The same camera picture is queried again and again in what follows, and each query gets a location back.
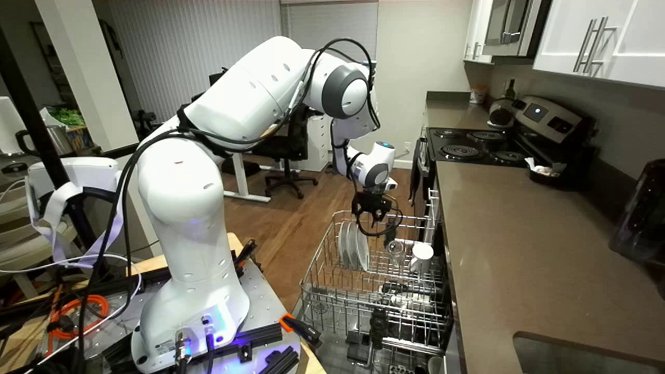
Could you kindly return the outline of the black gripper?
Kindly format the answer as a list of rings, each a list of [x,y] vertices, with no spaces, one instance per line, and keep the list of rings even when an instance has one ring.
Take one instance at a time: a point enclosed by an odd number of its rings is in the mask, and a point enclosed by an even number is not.
[[[378,189],[358,190],[351,200],[351,213],[361,228],[373,228],[384,222],[393,201]]]

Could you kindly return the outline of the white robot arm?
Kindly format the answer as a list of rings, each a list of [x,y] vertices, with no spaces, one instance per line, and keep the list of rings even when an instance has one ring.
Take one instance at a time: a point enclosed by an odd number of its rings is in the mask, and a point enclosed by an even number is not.
[[[331,118],[334,168],[359,186],[361,201],[378,200],[393,185],[395,147],[351,146],[378,127],[371,83],[368,58],[355,63],[331,43],[307,50],[275,36],[140,144],[136,189],[171,272],[130,337],[142,372],[230,345],[251,307],[232,263],[211,149],[251,149],[305,106]]]

